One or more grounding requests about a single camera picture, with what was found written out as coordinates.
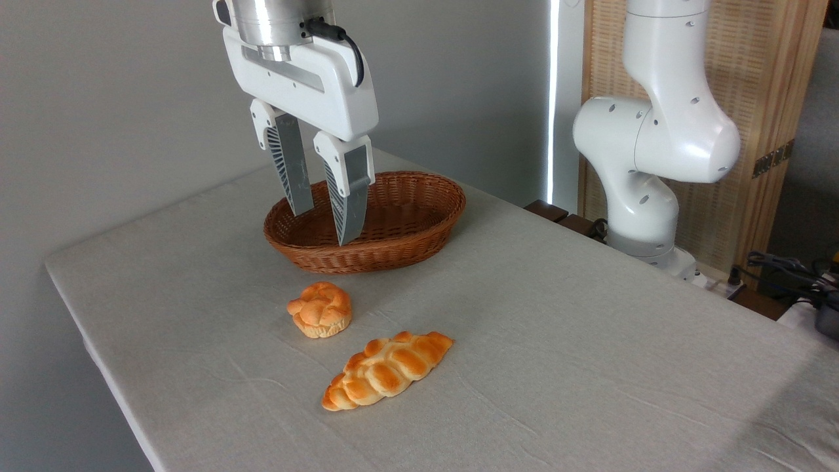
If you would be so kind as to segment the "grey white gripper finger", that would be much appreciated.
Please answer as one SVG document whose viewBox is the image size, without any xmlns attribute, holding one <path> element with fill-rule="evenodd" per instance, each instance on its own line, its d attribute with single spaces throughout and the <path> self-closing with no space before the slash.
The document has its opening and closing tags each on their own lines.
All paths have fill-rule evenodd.
<svg viewBox="0 0 839 472">
<path fill-rule="evenodd" d="M 371 140 L 364 135 L 344 142 L 325 131 L 313 140 L 323 158 L 338 244 L 350 244 L 364 227 L 368 186 L 376 181 Z"/>
<path fill-rule="evenodd" d="M 299 217 L 314 208 L 299 121 L 257 98 L 250 113 L 258 143 L 270 153 L 288 204 Z"/>
</svg>

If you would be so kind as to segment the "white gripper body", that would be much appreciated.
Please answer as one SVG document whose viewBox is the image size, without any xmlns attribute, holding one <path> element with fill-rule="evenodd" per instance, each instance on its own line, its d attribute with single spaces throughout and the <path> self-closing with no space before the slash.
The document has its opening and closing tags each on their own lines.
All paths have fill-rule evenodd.
<svg viewBox="0 0 839 472">
<path fill-rule="evenodd" d="M 223 29 L 223 40 L 234 76 L 250 96 L 343 141 L 368 134 L 380 121 L 372 77 L 355 87 L 355 55 L 345 43 L 317 37 L 292 45 L 287 62 L 272 62 L 231 27 Z"/>
</svg>

